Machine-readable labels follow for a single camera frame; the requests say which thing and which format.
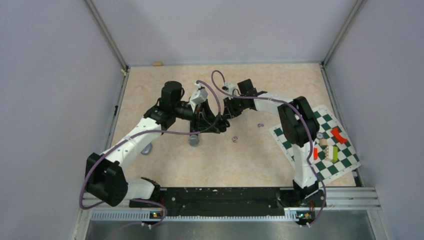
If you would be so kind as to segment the black microphone grey head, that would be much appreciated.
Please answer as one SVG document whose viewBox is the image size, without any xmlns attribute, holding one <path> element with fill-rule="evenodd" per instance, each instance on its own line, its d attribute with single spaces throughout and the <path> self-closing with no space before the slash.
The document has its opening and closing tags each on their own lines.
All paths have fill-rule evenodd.
<svg viewBox="0 0 424 240">
<path fill-rule="evenodd" d="M 198 146 L 200 143 L 199 135 L 198 134 L 192 134 L 188 137 L 188 144 L 192 147 Z"/>
</svg>

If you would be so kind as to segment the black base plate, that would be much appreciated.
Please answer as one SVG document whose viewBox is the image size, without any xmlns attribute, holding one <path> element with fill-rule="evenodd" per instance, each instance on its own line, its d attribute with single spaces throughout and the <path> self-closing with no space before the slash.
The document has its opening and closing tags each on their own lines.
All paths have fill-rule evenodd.
<svg viewBox="0 0 424 240">
<path fill-rule="evenodd" d="M 292 187 L 168 187 L 157 190 L 151 201 L 173 217 L 248 217 L 283 216 L 288 208 L 319 210 L 324 199 L 323 190 L 303 198 Z"/>
</svg>

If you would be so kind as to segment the red orange block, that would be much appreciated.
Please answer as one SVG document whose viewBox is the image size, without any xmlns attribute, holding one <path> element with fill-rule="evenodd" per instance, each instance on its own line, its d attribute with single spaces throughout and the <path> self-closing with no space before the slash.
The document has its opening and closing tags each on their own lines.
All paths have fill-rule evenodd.
<svg viewBox="0 0 424 240">
<path fill-rule="evenodd" d="M 341 133 L 339 132 L 339 128 L 335 127 L 331 130 L 331 134 L 335 137 L 338 143 L 345 144 L 348 142 L 347 138 L 344 138 Z"/>
</svg>

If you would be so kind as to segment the green white chessboard mat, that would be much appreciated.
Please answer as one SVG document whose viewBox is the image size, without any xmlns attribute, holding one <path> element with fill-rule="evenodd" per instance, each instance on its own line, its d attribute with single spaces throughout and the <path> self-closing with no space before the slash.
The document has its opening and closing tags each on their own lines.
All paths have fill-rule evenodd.
<svg viewBox="0 0 424 240">
<path fill-rule="evenodd" d="M 324 183 L 349 173 L 360 164 L 356 150 L 331 110 L 325 105 L 313 109 L 320 129 L 315 139 L 311 163 Z"/>
</svg>

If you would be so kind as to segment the green white toy block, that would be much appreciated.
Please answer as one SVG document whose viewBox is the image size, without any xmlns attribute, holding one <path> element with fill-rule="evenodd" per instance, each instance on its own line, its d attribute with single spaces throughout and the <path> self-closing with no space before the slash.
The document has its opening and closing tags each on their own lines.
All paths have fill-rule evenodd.
<svg viewBox="0 0 424 240">
<path fill-rule="evenodd" d="M 339 148 L 337 146 L 327 146 L 324 150 L 325 160 L 331 163 L 336 163 L 338 161 L 338 152 Z"/>
</svg>

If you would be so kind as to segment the grey purple earbud case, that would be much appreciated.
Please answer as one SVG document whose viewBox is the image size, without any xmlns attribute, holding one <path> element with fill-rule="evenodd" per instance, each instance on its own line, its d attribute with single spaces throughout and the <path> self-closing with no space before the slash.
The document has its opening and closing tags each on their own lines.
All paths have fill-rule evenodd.
<svg viewBox="0 0 424 240">
<path fill-rule="evenodd" d="M 144 156 L 147 156 L 151 153 L 153 145 L 149 143 L 140 153 Z"/>
</svg>

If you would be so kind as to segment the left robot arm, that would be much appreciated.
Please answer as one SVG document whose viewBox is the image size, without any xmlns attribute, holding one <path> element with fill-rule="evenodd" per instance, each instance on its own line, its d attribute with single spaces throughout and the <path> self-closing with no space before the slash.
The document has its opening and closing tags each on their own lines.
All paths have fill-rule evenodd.
<svg viewBox="0 0 424 240">
<path fill-rule="evenodd" d="M 101 203 L 115 207 L 120 204 L 129 190 L 124 171 L 142 151 L 163 134 L 177 135 L 170 127 L 177 119 L 189 122 L 190 132 L 224 133 L 229 121 L 220 112 L 214 114 L 208 102 L 212 88 L 198 80 L 197 89 L 188 101 L 183 101 L 185 90 L 178 81 L 168 81 L 161 89 L 156 104 L 146 111 L 136 126 L 118 143 L 101 154 L 92 153 L 86 160 L 85 178 L 80 192 L 89 193 Z"/>
</svg>

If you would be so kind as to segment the small wooden cork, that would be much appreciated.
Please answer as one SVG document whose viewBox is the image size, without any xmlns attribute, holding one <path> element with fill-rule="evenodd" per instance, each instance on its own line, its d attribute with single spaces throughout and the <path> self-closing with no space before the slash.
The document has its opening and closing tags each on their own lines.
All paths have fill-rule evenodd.
<svg viewBox="0 0 424 240">
<path fill-rule="evenodd" d="M 154 67 L 161 67 L 161 66 L 163 66 L 163 63 L 161 61 L 156 61 L 156 62 L 153 63 L 153 66 Z"/>
</svg>

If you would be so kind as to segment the aluminium frame rail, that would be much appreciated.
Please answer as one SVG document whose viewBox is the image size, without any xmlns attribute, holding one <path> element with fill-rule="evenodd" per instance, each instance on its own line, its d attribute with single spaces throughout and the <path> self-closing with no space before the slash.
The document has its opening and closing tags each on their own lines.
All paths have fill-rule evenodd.
<svg viewBox="0 0 424 240">
<path fill-rule="evenodd" d="M 325 210 L 380 210 L 381 203 L 373 187 L 327 187 Z"/>
</svg>

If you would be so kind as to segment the small orange block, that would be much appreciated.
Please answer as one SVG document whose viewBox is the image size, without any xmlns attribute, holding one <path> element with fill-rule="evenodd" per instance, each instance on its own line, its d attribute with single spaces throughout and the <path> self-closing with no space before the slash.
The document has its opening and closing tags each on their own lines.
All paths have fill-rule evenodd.
<svg viewBox="0 0 424 240">
<path fill-rule="evenodd" d="M 317 160 L 318 157 L 318 149 L 316 147 L 313 148 L 313 159 Z"/>
</svg>

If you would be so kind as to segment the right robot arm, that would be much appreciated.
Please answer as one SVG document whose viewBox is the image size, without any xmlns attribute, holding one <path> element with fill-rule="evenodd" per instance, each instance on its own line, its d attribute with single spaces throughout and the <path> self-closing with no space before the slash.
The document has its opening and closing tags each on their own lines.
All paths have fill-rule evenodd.
<svg viewBox="0 0 424 240">
<path fill-rule="evenodd" d="M 294 161 L 293 200 L 299 206 L 307 206 L 314 197 L 324 200 L 320 189 L 322 178 L 313 166 L 313 148 L 320 129 L 308 100 L 303 97 L 282 98 L 266 91 L 257 91 L 250 79 L 237 85 L 225 82 L 224 115 L 228 119 L 251 109 L 276 115 L 280 119 L 282 134 L 290 143 Z"/>
</svg>

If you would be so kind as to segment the black earbud charging case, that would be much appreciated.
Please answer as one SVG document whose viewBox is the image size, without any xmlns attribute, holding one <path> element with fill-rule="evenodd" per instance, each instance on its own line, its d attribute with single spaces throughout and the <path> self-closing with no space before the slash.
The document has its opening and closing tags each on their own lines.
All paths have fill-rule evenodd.
<svg viewBox="0 0 424 240">
<path fill-rule="evenodd" d="M 225 116 L 221 115 L 216 126 L 220 133 L 224 133 L 230 127 L 230 123 Z"/>
</svg>

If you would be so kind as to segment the wooden cylinder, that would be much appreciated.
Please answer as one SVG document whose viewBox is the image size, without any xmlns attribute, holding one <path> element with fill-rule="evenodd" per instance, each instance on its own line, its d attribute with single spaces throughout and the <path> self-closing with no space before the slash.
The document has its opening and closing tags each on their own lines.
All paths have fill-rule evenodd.
<svg viewBox="0 0 424 240">
<path fill-rule="evenodd" d="M 327 147 L 327 146 L 328 146 L 328 141 L 327 141 L 327 139 L 325 139 L 325 138 L 321 138 L 321 139 L 319 140 L 319 145 L 320 145 L 322 148 Z"/>
</svg>

